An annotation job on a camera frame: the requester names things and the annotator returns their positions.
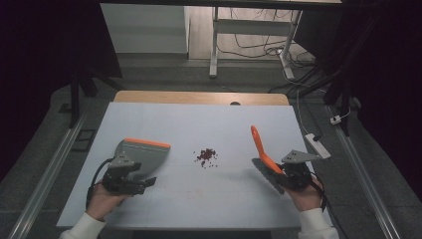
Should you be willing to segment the dark curtain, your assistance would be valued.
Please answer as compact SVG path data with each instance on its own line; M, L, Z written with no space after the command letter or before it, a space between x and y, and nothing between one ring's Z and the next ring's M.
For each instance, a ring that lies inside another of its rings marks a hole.
M342 0L349 11L305 11L295 41L328 75L369 19L376 23L350 65L358 118L422 200L422 0Z
M119 78L103 0L0 0L0 181L17 162L52 93L96 73Z

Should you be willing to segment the person's left hand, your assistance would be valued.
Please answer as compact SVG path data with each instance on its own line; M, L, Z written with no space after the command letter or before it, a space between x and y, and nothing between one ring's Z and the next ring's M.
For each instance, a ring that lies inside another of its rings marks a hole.
M97 221L104 221L106 216L120 205L128 195L108 192L101 183L94 186L93 194L86 213Z

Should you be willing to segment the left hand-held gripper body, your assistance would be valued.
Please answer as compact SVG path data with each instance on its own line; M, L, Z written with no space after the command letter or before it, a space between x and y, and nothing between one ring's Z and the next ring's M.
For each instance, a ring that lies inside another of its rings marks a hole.
M134 180L129 178L131 174L129 167L135 163L140 162L134 162L125 153L116 155L109 163L103 176L102 185L105 189L113 194L142 194L146 187L135 185Z

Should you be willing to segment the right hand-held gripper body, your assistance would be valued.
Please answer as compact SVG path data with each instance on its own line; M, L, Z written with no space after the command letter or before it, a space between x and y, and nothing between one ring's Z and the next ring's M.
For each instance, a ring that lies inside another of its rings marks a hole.
M301 191L308 187L313 180L307 163L313 160L319 160L319 156L298 150L292 150L283 157L284 179L282 185L295 191Z

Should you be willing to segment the aluminium rail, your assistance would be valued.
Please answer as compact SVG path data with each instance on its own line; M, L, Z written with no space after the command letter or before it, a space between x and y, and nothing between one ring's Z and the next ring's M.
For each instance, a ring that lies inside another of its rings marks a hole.
M76 120L74 126L66 131L7 239L26 239L72 148L74 141L81 130L81 127L86 121L87 113L87 111L84 111L80 118Z
M386 239L402 239L400 232L387 209L387 206L372 182L371 177L363 164L362 157L359 155L351 138L345 134L339 125L333 125L332 128L335 130L337 138L342 145L365 197L372 208L373 214L378 221L384 237Z

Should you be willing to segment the black floor plate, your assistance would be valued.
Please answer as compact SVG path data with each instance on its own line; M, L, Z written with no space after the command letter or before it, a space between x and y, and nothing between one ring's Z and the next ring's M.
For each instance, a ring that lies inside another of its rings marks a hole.
M73 143L71 151L88 152L94 142L97 131L95 129L81 129Z

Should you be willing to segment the pile of small beans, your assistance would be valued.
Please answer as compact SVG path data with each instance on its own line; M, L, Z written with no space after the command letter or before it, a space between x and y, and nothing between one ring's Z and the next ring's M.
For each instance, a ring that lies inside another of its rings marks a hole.
M194 161L202 168L217 167L218 153L214 148L204 148L198 151Z

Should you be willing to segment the black metal stand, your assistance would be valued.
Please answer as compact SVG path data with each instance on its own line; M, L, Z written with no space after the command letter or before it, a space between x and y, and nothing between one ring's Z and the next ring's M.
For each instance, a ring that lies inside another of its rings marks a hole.
M322 100L326 105L334 105L338 99L340 99L340 119L341 122L338 124L342 132L349 136L348 129L348 116L350 114L350 97L351 97L351 77L349 75L350 69L348 67L340 67L332 74L326 76L323 80L306 87L304 90L298 90L295 93L296 98L302 98L308 94L328 85L328 90L323 96Z
M75 68L67 74L66 82L70 86L70 106L66 109L66 112L71 114L69 128L74 128L81 117L80 91L83 91L88 98L94 98L98 93L94 79L100 80L117 91L123 91L124 86L117 81L120 78L121 76L109 77L93 66Z

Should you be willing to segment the person's right hand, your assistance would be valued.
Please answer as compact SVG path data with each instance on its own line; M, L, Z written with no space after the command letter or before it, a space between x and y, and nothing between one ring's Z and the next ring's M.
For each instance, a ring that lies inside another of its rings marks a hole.
M321 207L322 197L318 192L318 190L321 189L321 184L315 177L313 178L313 183L315 186L310 184L301 192L285 188L285 191L291 196L295 206L300 212Z

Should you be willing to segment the white desk frame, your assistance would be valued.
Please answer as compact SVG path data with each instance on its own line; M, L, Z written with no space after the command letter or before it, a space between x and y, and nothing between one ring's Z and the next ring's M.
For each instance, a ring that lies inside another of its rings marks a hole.
M282 50L277 50L276 55L278 56L281 64L283 73L288 80L295 78L291 68L291 64L288 62L288 54L290 47L293 44L293 39L299 26L299 21L302 15L300 10L289 10L291 14L291 20L277 21L277 20L246 20L237 19L234 17L233 8L229 9L229 13L232 14L230 18L221 18L219 16L220 7L212 8L212 48L210 55L210 67L209 76L211 78L217 77L218 69L218 36L222 34L233 34L233 35L246 35L246 36L277 36L284 37L285 42Z

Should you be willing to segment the white power strip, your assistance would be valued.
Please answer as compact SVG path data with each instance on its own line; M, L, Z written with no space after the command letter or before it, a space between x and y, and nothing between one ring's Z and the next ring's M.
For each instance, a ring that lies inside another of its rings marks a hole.
M315 136L313 133L308 133L308 134L305 135L305 139L310 144L310 146L314 149L314 151L322 159L328 159L328 158L331 157L331 154L327 151L327 149L319 141L319 137L318 136Z

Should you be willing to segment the orange brush with dark bristles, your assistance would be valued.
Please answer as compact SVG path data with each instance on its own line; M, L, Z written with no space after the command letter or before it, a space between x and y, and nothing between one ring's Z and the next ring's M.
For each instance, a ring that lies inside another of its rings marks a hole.
M261 174L273 185L273 187L283 195L285 190L279 183L279 179L284 175L279 166L265 153L263 143L257 128L251 126L251 134L258 151L258 158L253 159L253 164L261 172Z

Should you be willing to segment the wooden table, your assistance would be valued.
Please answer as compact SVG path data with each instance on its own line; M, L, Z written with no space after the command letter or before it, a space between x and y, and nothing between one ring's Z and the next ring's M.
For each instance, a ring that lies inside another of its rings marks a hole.
M116 103L199 104L241 106L288 106L285 95L257 93L207 93L167 91L119 91Z

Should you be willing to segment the grey dustpan with orange edge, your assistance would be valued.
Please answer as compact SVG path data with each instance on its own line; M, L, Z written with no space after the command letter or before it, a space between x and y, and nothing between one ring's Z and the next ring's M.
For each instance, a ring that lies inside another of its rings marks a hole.
M134 162L140 162L138 171L132 172L132 180L150 176L166 159L171 146L168 143L126 137L116 147L114 156L125 153Z

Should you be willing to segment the white cabinet panel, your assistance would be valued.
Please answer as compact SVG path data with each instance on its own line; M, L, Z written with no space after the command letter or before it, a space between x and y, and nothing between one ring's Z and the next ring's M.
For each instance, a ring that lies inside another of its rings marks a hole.
M188 53L185 7L102 3L101 8L118 53Z

